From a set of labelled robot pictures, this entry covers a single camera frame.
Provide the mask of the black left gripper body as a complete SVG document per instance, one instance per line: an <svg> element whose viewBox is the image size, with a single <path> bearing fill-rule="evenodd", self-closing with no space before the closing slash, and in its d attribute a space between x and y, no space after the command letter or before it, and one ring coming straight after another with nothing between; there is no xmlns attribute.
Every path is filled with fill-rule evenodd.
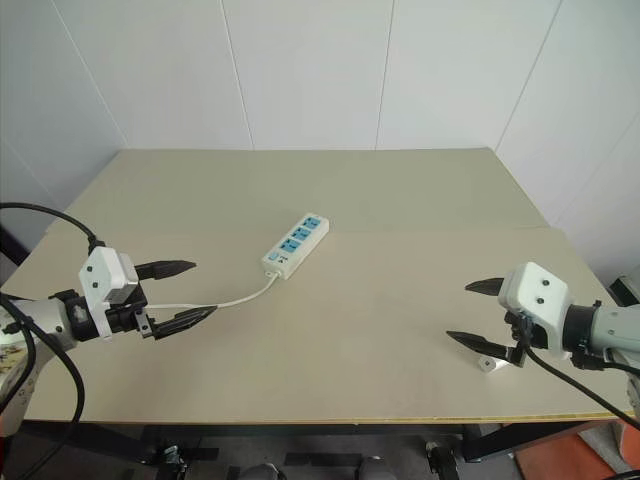
<svg viewBox="0 0 640 480"><path fill-rule="evenodd" d="M154 327L146 312L148 301L141 285L123 301L111 303L106 317L113 333L137 331L143 338L152 337Z"/></svg>

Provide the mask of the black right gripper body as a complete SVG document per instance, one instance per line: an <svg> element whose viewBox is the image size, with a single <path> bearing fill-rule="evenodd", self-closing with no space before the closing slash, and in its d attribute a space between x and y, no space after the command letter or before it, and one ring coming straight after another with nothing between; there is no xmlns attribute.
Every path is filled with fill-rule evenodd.
<svg viewBox="0 0 640 480"><path fill-rule="evenodd" d="M505 322L511 327L515 347L509 347L507 361L517 367L523 367L530 348L547 349L548 338L545 330L526 316L518 316L507 312Z"/></svg>

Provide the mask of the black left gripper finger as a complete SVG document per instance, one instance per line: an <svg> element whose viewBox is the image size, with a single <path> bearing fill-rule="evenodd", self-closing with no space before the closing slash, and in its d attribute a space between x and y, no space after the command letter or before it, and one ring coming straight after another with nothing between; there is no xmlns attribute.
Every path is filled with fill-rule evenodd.
<svg viewBox="0 0 640 480"><path fill-rule="evenodd" d="M135 265L134 269L140 281L161 280L179 275L197 266L195 262L186 260L162 260Z"/></svg>
<svg viewBox="0 0 640 480"><path fill-rule="evenodd" d="M217 306L198 307L177 313L172 319L153 325L153 338L161 340L188 330L218 310Z"/></svg>

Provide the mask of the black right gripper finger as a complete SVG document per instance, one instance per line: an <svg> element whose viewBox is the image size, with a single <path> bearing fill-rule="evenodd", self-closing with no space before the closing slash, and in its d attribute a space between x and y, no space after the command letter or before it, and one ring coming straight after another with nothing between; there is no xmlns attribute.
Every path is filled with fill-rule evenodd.
<svg viewBox="0 0 640 480"><path fill-rule="evenodd" d="M497 297L503 286L503 277L494 277L473 281L465 286L465 290L486 296Z"/></svg>
<svg viewBox="0 0 640 480"><path fill-rule="evenodd" d="M493 357L499 360L509 359L509 347L491 342L480 335L450 330L448 330L446 334L453 340L481 355Z"/></svg>

